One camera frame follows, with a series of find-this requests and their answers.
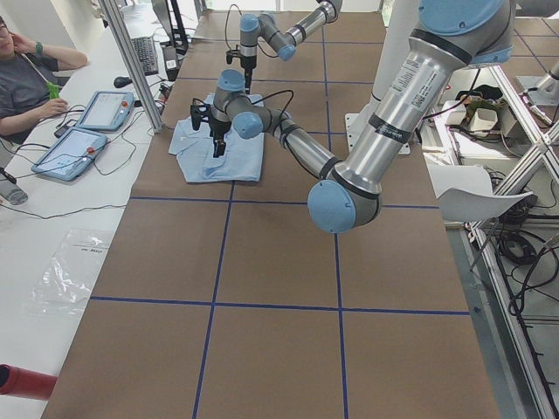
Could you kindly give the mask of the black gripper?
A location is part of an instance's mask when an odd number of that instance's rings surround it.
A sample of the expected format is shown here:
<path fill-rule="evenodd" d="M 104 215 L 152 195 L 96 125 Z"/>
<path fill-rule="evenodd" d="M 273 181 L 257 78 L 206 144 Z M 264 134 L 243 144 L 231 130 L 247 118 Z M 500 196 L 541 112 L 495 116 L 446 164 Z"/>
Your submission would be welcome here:
<path fill-rule="evenodd" d="M 225 153 L 226 141 L 224 135 L 230 131 L 231 121 L 221 113 L 215 115 L 214 111 L 210 111 L 209 126 L 210 136 L 213 139 L 213 157 L 218 158 Z"/>
<path fill-rule="evenodd" d="M 240 58 L 240 64 L 245 75 L 245 93 L 250 94 L 252 87 L 252 73 L 257 66 L 257 56 L 242 56 Z"/>

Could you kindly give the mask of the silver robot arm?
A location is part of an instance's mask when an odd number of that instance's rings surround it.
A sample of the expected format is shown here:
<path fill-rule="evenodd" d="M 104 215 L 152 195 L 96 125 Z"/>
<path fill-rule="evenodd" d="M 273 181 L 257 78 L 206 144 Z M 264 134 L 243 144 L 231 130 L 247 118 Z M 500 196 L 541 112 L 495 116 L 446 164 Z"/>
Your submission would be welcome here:
<path fill-rule="evenodd" d="M 252 73 L 257 66 L 257 48 L 262 38 L 279 58 L 288 61 L 295 53 L 296 47 L 303 43 L 321 26 L 335 22 L 342 11 L 342 0 L 318 1 L 317 8 L 302 18 L 287 31 L 282 31 L 269 13 L 258 16 L 244 14 L 240 18 L 240 44 L 226 53 L 226 62 L 231 64 L 239 58 L 245 72 L 245 92 L 249 93 Z"/>
<path fill-rule="evenodd" d="M 245 14 L 240 20 L 242 70 L 221 73 L 214 99 L 201 113 L 210 125 L 215 155 L 225 151 L 224 136 L 233 130 L 244 139 L 272 134 L 317 183 L 307 207 L 314 223 L 328 233 L 342 233 L 372 221 L 381 209 L 381 180 L 425 119 L 454 72 L 465 67 L 497 65 L 508 60 L 516 4 L 513 1 L 414 1 L 394 10 L 388 45 L 399 53 L 392 81 L 360 113 L 346 117 L 349 156 L 339 159 L 291 120 L 283 110 L 259 106 L 248 97 L 258 41 L 280 58 L 340 16 L 338 1 L 317 8 L 286 31 L 268 14 Z"/>

